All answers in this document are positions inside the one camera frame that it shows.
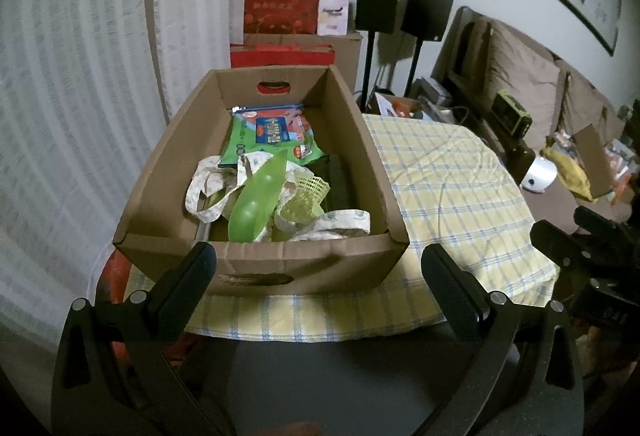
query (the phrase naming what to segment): green plastic object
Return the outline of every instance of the green plastic object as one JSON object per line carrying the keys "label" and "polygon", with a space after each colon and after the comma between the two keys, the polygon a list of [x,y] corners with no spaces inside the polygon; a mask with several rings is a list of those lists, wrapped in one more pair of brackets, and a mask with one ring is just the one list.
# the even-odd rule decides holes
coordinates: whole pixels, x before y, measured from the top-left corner
{"label": "green plastic object", "polygon": [[273,215],[287,170],[287,153],[269,158],[244,184],[231,211],[230,242],[253,242]]}

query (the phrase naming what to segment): white curtain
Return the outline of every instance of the white curtain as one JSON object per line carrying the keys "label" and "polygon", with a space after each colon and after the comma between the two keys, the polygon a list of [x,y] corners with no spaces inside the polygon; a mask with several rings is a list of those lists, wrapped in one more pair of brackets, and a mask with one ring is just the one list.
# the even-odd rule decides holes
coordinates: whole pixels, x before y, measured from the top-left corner
{"label": "white curtain", "polygon": [[241,7],[0,0],[0,366],[47,426],[69,305],[93,300],[167,114],[228,66]]}

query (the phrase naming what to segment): tablecloth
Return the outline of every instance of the tablecloth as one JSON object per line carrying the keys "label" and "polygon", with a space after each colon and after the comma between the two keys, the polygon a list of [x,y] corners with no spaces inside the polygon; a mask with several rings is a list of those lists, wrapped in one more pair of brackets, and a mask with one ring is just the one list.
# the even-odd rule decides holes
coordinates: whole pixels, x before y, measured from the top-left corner
{"label": "tablecloth", "polygon": [[[497,156],[468,129],[364,115],[410,238],[385,281],[370,291],[316,296],[206,295],[186,330],[243,340],[321,342],[388,336],[442,314],[420,272],[425,246],[440,242],[486,290],[544,305],[558,267],[533,248],[533,218]],[[132,268],[125,296],[153,282]]]}

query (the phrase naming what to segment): black speaker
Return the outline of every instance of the black speaker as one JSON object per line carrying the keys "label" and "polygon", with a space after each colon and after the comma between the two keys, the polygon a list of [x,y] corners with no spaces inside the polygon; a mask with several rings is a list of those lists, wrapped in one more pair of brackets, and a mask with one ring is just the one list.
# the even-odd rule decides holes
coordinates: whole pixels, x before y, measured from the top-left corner
{"label": "black speaker", "polygon": [[423,41],[441,41],[453,0],[408,0],[401,29]]}
{"label": "black speaker", "polygon": [[398,0],[356,0],[356,30],[393,33]]}

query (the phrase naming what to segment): sofa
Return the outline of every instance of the sofa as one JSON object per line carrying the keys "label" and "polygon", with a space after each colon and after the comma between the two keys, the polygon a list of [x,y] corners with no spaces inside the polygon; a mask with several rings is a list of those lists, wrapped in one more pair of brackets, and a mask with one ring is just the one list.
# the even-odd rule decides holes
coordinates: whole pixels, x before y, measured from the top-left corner
{"label": "sofa", "polygon": [[[591,161],[591,166],[595,163],[594,172],[610,178],[602,148],[620,136],[624,123],[617,118],[612,104],[580,71],[526,34],[462,7],[433,76],[452,91],[459,103],[469,107],[475,117],[476,134],[506,161],[517,183],[548,137],[560,129],[574,139],[579,133],[589,136],[593,145],[599,143],[595,149],[600,152],[595,153],[597,160]],[[532,116],[532,126],[521,140],[511,138],[489,112],[499,89],[507,89]],[[596,183],[591,182],[591,186],[593,190]],[[522,194],[535,220],[549,220],[568,234],[578,231],[574,211],[580,205],[619,222],[631,215],[629,205],[612,206],[605,197],[595,203],[575,198],[559,178],[542,194],[526,190]]]}

